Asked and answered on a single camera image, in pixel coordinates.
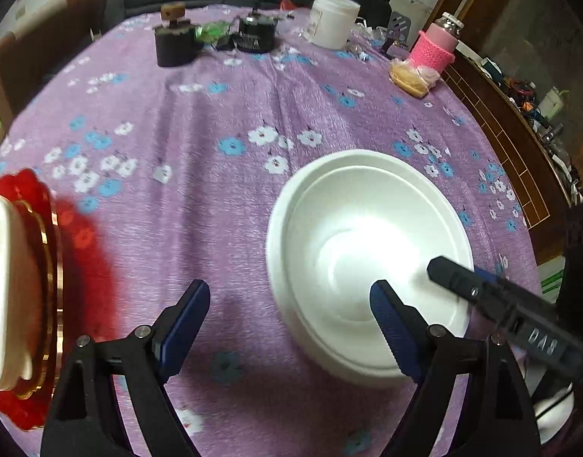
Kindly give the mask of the cream plastic bowl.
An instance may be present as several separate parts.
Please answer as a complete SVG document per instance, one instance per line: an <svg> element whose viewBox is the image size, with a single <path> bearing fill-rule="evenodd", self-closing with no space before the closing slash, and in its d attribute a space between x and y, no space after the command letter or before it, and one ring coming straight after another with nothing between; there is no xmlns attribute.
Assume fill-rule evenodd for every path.
<svg viewBox="0 0 583 457"><path fill-rule="evenodd" d="M0 391L32 378L41 330L39 268L17 209L0 196Z"/></svg>

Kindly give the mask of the small white foam bowl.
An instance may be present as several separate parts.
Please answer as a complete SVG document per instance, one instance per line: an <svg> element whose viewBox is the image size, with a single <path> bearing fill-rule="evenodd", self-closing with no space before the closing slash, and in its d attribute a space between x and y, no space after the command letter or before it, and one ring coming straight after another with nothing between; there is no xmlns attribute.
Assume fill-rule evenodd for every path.
<svg viewBox="0 0 583 457"><path fill-rule="evenodd" d="M377 339L369 292L386 280L430 323L460 333L467 309L427 277L429 261L457 257L448 205L423 181L383 168L335 168L304 190L290 213L286 269L300 313L331 348Z"/></svg>

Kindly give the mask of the red scalloped plate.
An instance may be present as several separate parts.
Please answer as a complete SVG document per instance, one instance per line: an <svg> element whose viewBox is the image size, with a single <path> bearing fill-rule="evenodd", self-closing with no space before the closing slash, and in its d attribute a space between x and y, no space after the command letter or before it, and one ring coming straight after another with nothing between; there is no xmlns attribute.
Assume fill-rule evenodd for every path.
<svg viewBox="0 0 583 457"><path fill-rule="evenodd" d="M32 169L0 177L0 196L13 204L23 224L30 256L40 274L42 326L32 378L0 392L0 413L22 430L44 426L65 357L76 337L113 339L116 287L92 218L70 199L54 194Z"/></svg>

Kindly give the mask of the black round tin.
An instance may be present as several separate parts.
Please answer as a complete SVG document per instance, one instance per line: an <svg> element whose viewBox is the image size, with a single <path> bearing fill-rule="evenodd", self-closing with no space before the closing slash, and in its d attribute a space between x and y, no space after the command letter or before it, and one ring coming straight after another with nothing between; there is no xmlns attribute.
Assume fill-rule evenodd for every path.
<svg viewBox="0 0 583 457"><path fill-rule="evenodd" d="M239 51L248 54L267 54L276 45L278 17L269 16L258 10L251 10L239 20L234 44Z"/></svg>

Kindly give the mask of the wooden sideboard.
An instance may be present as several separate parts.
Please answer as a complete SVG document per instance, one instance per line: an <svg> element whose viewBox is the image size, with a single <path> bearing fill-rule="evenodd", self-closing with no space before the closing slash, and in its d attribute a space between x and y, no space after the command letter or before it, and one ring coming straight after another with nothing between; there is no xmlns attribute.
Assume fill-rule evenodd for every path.
<svg viewBox="0 0 583 457"><path fill-rule="evenodd" d="M478 122L519 197L538 264L563 254L571 198L562 172L518 109L473 61L460 53L444 81Z"/></svg>

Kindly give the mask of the large white foam bowl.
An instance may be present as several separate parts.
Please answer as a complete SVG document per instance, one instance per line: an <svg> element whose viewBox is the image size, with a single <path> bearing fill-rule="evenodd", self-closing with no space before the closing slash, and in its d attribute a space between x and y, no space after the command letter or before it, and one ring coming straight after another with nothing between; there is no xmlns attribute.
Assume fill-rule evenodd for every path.
<svg viewBox="0 0 583 457"><path fill-rule="evenodd" d="M332 376L370 388L402 375L371 312L375 282L387 281L428 322L466 333L468 302L428 278L439 256L473 264L457 212L418 170L369 150L301 168L278 196L266 237L270 287L295 341Z"/></svg>

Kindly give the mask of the black phone stand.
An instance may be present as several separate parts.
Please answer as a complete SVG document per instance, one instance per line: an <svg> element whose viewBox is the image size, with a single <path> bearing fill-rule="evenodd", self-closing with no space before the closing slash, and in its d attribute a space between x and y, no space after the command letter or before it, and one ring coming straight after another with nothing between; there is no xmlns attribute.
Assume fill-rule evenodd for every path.
<svg viewBox="0 0 583 457"><path fill-rule="evenodd" d="M406 50L410 30L411 20L408 17L403 16L403 14L393 11L390 15L387 31L384 33L383 44L380 47L380 52L387 56L389 54L389 49L392 46Z"/></svg>

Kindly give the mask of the green snack wrapper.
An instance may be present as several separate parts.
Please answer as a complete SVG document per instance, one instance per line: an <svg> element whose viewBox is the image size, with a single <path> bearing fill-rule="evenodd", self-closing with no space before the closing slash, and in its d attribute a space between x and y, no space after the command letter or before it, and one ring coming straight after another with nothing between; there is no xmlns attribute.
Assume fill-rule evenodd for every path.
<svg viewBox="0 0 583 457"><path fill-rule="evenodd" d="M231 37L231 23L227 21L213 21L197 25L194 28L194 45L198 51L210 46L216 51L229 51L235 45Z"/></svg>

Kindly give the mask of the pink sleeved thermos bottle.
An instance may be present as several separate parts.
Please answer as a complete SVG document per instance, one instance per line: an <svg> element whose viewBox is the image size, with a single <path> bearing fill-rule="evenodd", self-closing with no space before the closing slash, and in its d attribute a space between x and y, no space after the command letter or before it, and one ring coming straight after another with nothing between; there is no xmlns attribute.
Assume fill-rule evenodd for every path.
<svg viewBox="0 0 583 457"><path fill-rule="evenodd" d="M441 73L454 62L464 24L451 13L442 13L426 31L419 32L408 59L414 66L429 67Z"/></svg>

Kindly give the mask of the white plastic jar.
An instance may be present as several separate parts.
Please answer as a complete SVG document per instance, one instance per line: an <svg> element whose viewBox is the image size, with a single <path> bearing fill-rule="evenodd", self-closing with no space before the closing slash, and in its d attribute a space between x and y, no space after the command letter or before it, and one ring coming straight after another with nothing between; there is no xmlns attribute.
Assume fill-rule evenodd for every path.
<svg viewBox="0 0 583 457"><path fill-rule="evenodd" d="M320 48L341 51L351 35L361 5L354 0L314 0L304 37Z"/></svg>

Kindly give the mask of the bagged bread bun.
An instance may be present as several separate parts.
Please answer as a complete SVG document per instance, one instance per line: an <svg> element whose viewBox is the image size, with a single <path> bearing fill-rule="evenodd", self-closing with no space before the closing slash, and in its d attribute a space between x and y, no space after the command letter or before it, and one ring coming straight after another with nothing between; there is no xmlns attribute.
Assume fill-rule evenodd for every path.
<svg viewBox="0 0 583 457"><path fill-rule="evenodd" d="M390 80L412 97L422 99L436 86L440 73L425 65L415 65L409 59L393 59Z"/></svg>

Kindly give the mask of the black pot with cork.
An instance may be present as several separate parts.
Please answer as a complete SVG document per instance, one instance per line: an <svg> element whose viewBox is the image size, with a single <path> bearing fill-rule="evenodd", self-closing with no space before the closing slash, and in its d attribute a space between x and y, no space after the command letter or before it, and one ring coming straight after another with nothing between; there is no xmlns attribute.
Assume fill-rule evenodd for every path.
<svg viewBox="0 0 583 457"><path fill-rule="evenodd" d="M190 19L186 19L185 11L185 4L182 2L161 6L161 24L153 28L156 62L159 67L183 66L197 58L197 26Z"/></svg>

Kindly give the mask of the purple floral tablecloth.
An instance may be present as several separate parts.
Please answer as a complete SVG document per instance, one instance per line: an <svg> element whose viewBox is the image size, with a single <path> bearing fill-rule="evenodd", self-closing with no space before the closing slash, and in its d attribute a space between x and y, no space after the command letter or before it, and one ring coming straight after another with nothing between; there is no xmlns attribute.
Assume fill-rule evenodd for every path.
<svg viewBox="0 0 583 457"><path fill-rule="evenodd" d="M265 238L290 176L348 149L379 151L448 198L475 264L540 289L525 197L446 84L422 100L387 60L317 48L308 14L280 23L270 55L155 59L156 17L81 52L28 104L0 148L0 177L32 169L64 237L64 333L119 339L191 281L211 307L168 392L205 456L375 456L412 395L331 377L298 348L269 287Z"/></svg>

